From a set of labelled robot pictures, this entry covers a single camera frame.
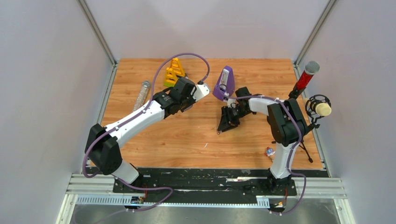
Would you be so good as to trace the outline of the yellow toy block on car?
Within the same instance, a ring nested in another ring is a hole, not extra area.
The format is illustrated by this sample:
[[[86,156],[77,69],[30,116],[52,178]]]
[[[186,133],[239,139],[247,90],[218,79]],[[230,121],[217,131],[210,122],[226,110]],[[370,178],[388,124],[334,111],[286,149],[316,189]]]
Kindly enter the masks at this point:
[[[181,62],[177,57],[171,59],[170,69],[172,69],[177,77],[187,77],[187,74],[185,73]]]

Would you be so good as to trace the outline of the yellow toy block tower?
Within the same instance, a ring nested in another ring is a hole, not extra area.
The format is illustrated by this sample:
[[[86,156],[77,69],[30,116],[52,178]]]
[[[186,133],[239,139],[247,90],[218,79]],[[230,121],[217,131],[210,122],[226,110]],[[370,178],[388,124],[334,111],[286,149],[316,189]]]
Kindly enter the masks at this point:
[[[178,80],[176,72],[172,68],[166,68],[163,85],[166,87],[175,86]]]

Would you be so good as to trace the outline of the beige microphone in shock mount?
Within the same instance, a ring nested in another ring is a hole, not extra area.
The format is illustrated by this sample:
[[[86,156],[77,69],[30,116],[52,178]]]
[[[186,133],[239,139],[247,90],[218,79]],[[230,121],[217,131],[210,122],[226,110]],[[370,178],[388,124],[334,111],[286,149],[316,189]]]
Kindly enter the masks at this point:
[[[319,119],[329,116],[332,113],[332,105],[330,99],[322,94],[316,94],[310,98],[303,98],[305,112],[310,120],[307,126],[306,134],[318,129],[320,124]]]

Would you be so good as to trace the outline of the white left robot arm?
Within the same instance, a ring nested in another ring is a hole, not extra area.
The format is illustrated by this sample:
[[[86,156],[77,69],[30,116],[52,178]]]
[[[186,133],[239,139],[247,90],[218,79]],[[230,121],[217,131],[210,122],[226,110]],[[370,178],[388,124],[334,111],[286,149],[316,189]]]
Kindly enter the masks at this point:
[[[125,182],[132,193],[139,192],[143,180],[139,171],[121,156],[120,149],[136,134],[170,115],[184,112],[210,93],[202,81],[194,84],[187,78],[177,80],[175,86],[157,92],[152,99],[126,117],[107,126],[91,127],[85,155],[104,175],[112,175]]]

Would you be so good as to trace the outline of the small toy figure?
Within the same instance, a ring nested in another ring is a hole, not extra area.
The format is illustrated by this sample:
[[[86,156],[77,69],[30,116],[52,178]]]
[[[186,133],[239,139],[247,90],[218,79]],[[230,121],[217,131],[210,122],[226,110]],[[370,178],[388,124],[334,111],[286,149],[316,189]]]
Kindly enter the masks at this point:
[[[269,158],[271,159],[272,162],[273,162],[274,159],[275,159],[275,153],[276,153],[276,151],[275,151],[273,148],[271,148],[271,147],[267,147],[267,148],[266,148],[265,155],[266,155],[267,157],[269,157]]]

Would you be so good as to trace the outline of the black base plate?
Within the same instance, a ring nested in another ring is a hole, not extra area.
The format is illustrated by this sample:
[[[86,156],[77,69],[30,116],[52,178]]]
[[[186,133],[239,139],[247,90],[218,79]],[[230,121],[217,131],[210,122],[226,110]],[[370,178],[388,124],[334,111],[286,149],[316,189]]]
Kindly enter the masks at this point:
[[[141,176],[128,187],[114,182],[113,193],[140,193],[145,201],[185,204],[253,204],[257,196],[297,196],[296,176],[287,187],[269,189],[268,169],[139,168]]]

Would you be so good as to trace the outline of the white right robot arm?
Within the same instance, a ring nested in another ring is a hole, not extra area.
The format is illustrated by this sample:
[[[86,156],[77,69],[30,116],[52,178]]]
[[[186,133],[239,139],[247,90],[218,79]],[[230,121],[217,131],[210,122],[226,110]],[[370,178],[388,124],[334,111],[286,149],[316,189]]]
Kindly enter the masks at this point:
[[[269,168],[267,190],[273,195],[284,191],[291,180],[291,162],[294,149],[307,133],[305,118],[295,99],[280,100],[264,95],[252,95],[247,87],[237,90],[237,97],[220,91],[227,105],[221,108],[218,133],[232,130],[240,125],[240,119],[249,114],[266,115],[272,136],[276,142],[275,159]]]

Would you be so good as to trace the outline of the red microphone on stand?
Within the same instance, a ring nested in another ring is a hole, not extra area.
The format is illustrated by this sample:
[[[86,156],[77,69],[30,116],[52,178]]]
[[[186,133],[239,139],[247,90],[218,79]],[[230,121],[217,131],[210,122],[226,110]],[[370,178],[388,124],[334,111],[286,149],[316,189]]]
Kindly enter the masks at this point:
[[[309,61],[305,67],[304,71],[301,74],[300,78],[294,85],[292,91],[289,93],[289,99],[294,98],[297,99],[303,91],[306,89],[308,83],[313,78],[315,74],[317,74],[320,70],[320,65],[317,61]]]

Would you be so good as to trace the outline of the silver glitter microphone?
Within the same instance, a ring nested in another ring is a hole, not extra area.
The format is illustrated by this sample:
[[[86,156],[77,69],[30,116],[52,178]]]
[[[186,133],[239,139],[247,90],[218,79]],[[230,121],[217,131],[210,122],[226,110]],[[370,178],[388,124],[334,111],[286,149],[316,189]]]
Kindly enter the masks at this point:
[[[150,81],[145,80],[142,82],[141,89],[140,89],[138,97],[135,101],[132,112],[135,112],[136,110],[138,110],[139,108],[141,108],[144,105],[144,103],[146,102],[146,97],[149,93],[150,87],[151,87]]]

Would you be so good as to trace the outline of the purple metronome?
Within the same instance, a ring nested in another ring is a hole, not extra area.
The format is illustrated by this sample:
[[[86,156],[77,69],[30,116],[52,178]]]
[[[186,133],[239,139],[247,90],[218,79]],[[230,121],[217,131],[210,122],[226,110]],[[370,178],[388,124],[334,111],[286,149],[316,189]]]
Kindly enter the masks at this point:
[[[225,66],[213,89],[213,95],[220,101],[227,102],[226,96],[231,96],[235,90],[233,69]]]

